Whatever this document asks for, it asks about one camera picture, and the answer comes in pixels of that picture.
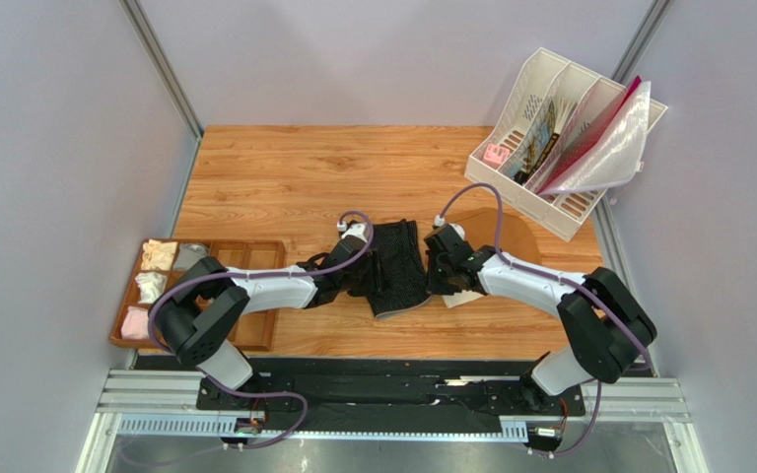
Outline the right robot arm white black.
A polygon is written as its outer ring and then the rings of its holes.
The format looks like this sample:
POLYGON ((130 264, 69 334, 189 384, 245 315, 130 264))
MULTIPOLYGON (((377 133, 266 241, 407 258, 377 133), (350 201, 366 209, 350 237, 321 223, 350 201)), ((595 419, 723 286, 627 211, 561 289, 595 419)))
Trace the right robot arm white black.
POLYGON ((518 301, 556 317, 568 347, 542 356, 522 377, 535 397, 553 397, 584 381, 616 382, 655 340, 657 329, 612 270, 555 271, 498 252, 473 249, 463 230, 445 224, 425 238, 430 293, 473 292, 518 301))

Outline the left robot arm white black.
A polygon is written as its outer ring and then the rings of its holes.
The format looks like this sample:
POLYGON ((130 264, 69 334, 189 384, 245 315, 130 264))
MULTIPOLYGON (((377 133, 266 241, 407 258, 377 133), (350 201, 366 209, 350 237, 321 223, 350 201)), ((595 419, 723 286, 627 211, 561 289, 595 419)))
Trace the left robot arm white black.
POLYGON ((205 257, 149 309, 148 333, 184 367, 220 387, 238 389, 253 375, 246 356, 229 340, 240 318, 271 309, 314 308, 342 293, 366 297, 381 290, 380 264, 368 222, 339 223, 331 251, 286 268, 240 270, 205 257))

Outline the black striped underwear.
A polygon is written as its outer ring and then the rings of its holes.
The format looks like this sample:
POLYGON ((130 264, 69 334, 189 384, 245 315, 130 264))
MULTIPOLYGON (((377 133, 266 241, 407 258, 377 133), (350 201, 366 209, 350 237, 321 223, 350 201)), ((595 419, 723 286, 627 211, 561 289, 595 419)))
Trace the black striped underwear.
POLYGON ((367 297, 374 318, 385 320, 431 301, 420 254, 415 221, 401 220, 374 227, 372 249, 378 252, 382 289, 367 297))

